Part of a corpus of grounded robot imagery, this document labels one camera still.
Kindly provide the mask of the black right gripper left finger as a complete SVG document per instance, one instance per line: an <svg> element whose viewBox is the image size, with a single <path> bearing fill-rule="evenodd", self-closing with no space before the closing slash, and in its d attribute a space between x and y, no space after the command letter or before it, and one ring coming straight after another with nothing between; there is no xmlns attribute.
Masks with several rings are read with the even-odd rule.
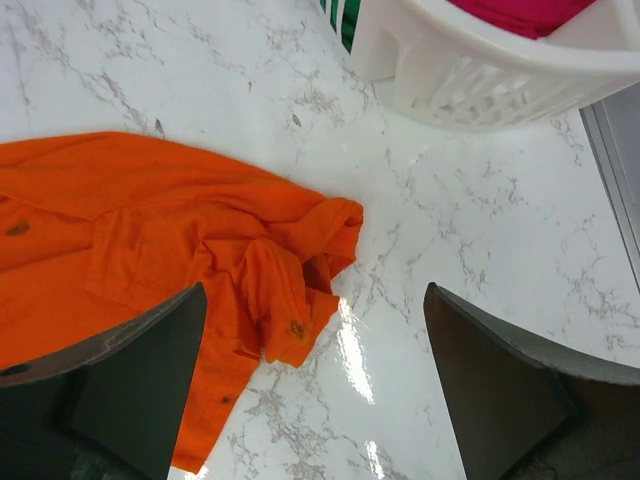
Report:
<svg viewBox="0 0 640 480"><path fill-rule="evenodd" d="M166 478L206 310L196 284L117 327L2 369L2 478Z"/></svg>

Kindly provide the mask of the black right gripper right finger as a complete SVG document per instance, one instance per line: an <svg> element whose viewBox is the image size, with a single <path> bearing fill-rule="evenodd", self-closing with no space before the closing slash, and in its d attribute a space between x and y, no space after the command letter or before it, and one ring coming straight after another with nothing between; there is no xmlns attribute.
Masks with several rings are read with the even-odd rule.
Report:
<svg viewBox="0 0 640 480"><path fill-rule="evenodd" d="M638 478L638 368L548 340L435 283L423 309L467 478Z"/></svg>

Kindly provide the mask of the orange t shirt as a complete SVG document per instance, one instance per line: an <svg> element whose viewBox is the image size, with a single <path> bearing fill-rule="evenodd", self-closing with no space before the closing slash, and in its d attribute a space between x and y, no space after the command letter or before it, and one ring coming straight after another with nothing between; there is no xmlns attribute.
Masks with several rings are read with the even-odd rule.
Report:
<svg viewBox="0 0 640 480"><path fill-rule="evenodd" d="M1 147L1 364L201 284L204 335L172 463L197 473L262 362L300 366L337 310L362 206L240 161L97 132Z"/></svg>

